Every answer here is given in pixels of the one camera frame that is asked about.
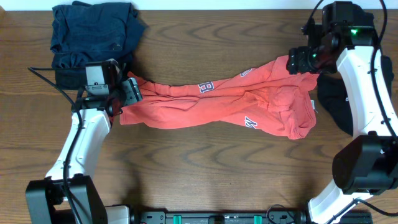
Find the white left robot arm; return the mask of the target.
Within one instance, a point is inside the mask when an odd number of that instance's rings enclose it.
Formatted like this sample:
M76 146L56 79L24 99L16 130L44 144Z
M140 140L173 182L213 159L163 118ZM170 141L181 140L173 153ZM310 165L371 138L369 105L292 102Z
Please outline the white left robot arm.
M130 223L127 205L105 206L93 183L95 167L113 118L141 101L134 78L86 85L72 104L72 125L63 149L42 180L29 182L25 197L32 223Z

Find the red graphic t-shirt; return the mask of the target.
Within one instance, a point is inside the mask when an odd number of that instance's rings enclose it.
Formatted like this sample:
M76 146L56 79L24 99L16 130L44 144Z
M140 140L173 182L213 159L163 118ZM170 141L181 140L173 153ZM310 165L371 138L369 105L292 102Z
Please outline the red graphic t-shirt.
M233 78L170 86L136 77L142 101L123 108L121 125L144 123L180 129L222 121L292 140L316 125L310 91L317 74L291 75L287 57L250 68Z

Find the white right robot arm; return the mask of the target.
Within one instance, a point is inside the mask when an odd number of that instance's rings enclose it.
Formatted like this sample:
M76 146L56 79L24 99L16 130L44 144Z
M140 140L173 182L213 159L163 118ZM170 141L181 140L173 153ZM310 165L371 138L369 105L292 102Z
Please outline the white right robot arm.
M308 44L289 51L286 68L291 74L341 75L353 140L334 157L332 181L295 214L294 223L371 223L369 213L354 207L397 188L397 114L384 79L384 32L376 30L371 13L349 1L322 6L322 22L309 18L302 32Z

